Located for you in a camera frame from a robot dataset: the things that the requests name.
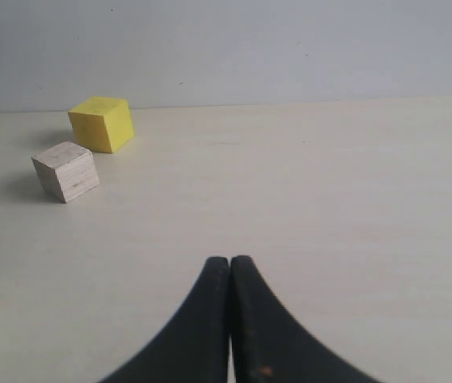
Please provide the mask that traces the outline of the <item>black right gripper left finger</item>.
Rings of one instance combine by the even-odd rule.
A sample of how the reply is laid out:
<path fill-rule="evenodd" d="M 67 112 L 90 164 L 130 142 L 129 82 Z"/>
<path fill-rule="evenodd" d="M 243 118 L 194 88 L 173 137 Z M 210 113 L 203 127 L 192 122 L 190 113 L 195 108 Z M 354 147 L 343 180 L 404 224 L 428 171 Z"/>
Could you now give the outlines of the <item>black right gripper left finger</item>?
<path fill-rule="evenodd" d="M 230 267 L 209 257 L 171 320 L 104 382 L 226 382 Z"/>

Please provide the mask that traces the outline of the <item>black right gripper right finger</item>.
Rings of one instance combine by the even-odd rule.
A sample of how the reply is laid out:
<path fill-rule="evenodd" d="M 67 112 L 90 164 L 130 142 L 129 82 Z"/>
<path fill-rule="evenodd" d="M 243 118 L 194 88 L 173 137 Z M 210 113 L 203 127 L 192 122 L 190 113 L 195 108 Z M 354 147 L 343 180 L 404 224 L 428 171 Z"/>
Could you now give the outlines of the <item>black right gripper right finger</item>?
<path fill-rule="evenodd" d="M 251 257 L 230 263 L 230 336 L 237 382 L 375 382 L 313 337 Z"/>

